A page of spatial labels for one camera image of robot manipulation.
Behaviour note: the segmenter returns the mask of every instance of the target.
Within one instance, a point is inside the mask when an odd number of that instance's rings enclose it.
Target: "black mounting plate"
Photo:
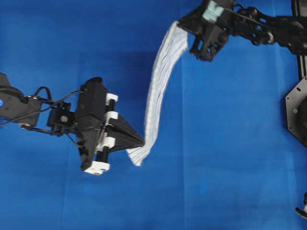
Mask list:
[[[298,122],[298,108],[307,98],[307,77],[303,78],[285,97],[288,130],[307,148],[307,133]]]

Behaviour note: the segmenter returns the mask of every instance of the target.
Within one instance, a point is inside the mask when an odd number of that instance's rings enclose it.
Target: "blue surface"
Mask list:
[[[3,0],[0,71],[25,95],[54,98],[101,76],[143,134],[151,68],[170,24],[201,0]],[[291,15],[289,0],[241,0]],[[124,151],[101,177],[79,171],[66,137],[0,129],[0,226],[9,230],[302,230],[306,149],[285,128],[296,58],[231,38],[213,63],[185,54],[169,82],[161,131],[143,166]],[[71,99],[76,103],[77,97]],[[42,115],[40,126],[47,115]]]

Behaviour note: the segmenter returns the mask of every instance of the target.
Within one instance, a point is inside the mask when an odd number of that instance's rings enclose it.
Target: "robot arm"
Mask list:
[[[46,89],[47,99],[37,96],[42,89]],[[77,93],[78,107],[75,112],[71,112],[71,104],[64,101]],[[118,97],[107,92],[101,78],[90,79],[79,91],[53,101],[47,87],[41,87],[34,95],[24,97],[21,91],[10,85],[5,74],[0,74],[0,118],[7,120],[0,127],[14,122],[28,131],[58,137],[67,135],[79,149],[81,170],[95,175],[109,170],[109,153],[144,145],[143,138],[114,111],[117,101]],[[42,110],[42,104],[48,104],[49,107]],[[37,128],[39,114],[47,110],[51,110],[47,122],[50,129]],[[70,134],[76,135],[77,142]]]

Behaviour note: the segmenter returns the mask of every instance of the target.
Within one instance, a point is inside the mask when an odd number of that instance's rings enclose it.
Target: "cloth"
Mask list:
[[[174,22],[167,31],[153,65],[145,115],[145,145],[128,149],[132,162],[141,166],[153,147],[159,131],[161,106],[172,70],[188,47],[188,33]]]

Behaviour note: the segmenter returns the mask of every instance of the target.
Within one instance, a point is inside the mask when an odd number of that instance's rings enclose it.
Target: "metal bracket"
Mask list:
[[[307,77],[303,78],[292,90],[286,95],[286,110],[288,130],[307,148],[307,133],[298,123],[298,108],[307,98]]]

